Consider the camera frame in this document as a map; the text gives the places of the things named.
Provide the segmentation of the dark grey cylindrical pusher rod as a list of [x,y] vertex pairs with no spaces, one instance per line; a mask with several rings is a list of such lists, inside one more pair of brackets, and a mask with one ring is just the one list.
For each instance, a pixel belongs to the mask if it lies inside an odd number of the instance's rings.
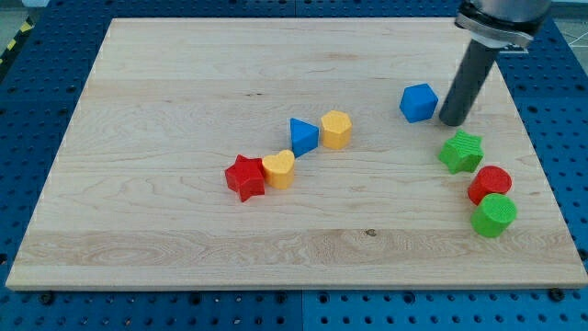
[[444,124],[457,127],[465,121],[498,53],[496,48],[470,41],[439,112]]

